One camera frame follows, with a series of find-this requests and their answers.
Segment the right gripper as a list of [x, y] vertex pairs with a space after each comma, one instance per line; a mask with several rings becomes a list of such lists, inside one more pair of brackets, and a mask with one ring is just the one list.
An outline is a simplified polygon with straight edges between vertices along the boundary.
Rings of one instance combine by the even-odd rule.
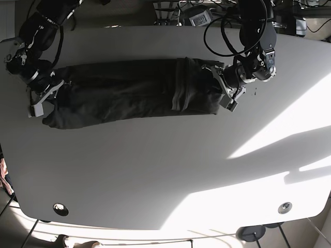
[[65, 81], [54, 70], [40, 72], [38, 69], [27, 69], [24, 72], [24, 82], [28, 87], [29, 108], [43, 101], [54, 101], [59, 89]]

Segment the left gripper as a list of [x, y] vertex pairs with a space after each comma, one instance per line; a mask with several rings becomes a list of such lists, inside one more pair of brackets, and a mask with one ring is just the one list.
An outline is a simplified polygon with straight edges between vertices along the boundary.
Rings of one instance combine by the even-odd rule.
[[215, 72], [216, 76], [214, 78], [216, 80], [222, 80], [225, 87], [222, 91], [227, 91], [232, 100], [237, 101], [238, 98], [246, 92], [245, 83], [238, 76], [236, 69], [207, 64], [204, 64], [201, 69]]

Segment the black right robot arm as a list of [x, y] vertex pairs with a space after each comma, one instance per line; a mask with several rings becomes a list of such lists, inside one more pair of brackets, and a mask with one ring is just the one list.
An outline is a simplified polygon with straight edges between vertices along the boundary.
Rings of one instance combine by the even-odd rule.
[[[17, 75], [29, 92], [29, 111], [32, 116], [43, 115], [43, 102], [54, 101], [58, 90], [67, 84], [66, 76], [55, 70], [63, 41], [63, 23], [67, 21], [82, 1], [40, 1], [36, 11], [27, 17], [15, 38], [10, 52], [5, 56], [6, 70]], [[57, 33], [60, 40], [53, 62], [41, 55], [53, 43]]]

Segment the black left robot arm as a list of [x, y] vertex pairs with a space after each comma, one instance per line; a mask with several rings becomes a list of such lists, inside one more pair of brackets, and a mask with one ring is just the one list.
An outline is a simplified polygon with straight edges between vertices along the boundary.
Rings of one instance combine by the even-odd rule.
[[[255, 80], [267, 82], [276, 75], [275, 45], [277, 34], [272, 24], [274, 17], [271, 1], [237, 1], [225, 14], [207, 25], [203, 35], [206, 48], [214, 55], [233, 58], [233, 64], [215, 69], [216, 79], [231, 102], [244, 92], [245, 86]], [[244, 49], [237, 51], [225, 33], [225, 23], [236, 20], [240, 24], [239, 39]], [[211, 25], [220, 20], [221, 36], [230, 54], [220, 54], [207, 43], [206, 35]]]

